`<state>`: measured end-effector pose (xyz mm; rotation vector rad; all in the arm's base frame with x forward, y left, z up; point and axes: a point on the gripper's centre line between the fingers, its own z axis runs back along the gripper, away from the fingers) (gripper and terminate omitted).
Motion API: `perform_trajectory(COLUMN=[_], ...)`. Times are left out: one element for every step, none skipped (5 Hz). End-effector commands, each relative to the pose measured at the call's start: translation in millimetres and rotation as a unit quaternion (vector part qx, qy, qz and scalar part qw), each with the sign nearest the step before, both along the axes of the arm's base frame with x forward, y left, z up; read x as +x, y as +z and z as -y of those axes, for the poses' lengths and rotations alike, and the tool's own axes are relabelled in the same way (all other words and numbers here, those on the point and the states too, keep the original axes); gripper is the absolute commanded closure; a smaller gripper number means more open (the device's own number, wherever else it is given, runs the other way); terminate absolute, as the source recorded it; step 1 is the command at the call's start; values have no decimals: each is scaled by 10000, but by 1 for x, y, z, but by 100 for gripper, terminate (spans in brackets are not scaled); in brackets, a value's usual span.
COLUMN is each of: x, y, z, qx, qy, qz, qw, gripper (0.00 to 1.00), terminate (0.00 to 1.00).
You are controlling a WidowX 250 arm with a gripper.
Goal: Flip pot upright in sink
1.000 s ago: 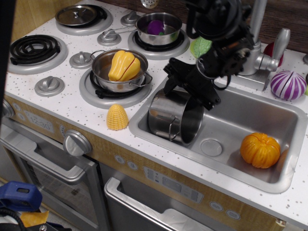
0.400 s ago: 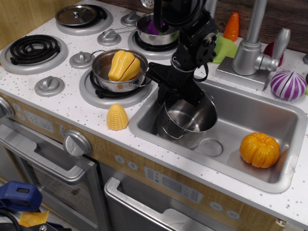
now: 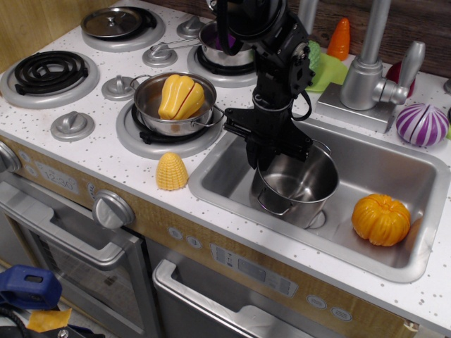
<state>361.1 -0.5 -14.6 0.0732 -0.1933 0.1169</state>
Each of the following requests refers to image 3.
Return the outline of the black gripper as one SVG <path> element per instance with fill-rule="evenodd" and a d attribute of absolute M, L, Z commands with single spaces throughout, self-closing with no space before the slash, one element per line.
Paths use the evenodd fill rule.
<path fill-rule="evenodd" d="M 292 114 L 292 101 L 282 108 L 269 108 L 255 101 L 253 108 L 225 110 L 224 128 L 244 139 L 251 168 L 266 170 L 280 154 L 300 161 L 307 159 L 313 140 L 295 124 L 309 118 L 312 112 L 308 94 L 302 96 L 308 110 L 300 117 Z"/>

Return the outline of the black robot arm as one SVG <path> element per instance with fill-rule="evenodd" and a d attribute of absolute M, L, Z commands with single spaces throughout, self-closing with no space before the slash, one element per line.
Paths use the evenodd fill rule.
<path fill-rule="evenodd" d="M 257 74 L 253 108 L 227 108 L 224 128 L 245 140 L 253 169 L 267 169 L 280 154 L 305 161 L 313 141 L 296 122 L 306 120 L 312 110 L 300 117 L 292 114 L 299 96 L 311 102 L 307 87 L 314 76 L 301 20 L 286 1 L 215 1 L 212 11 L 222 50 L 235 56 L 250 46 Z"/>

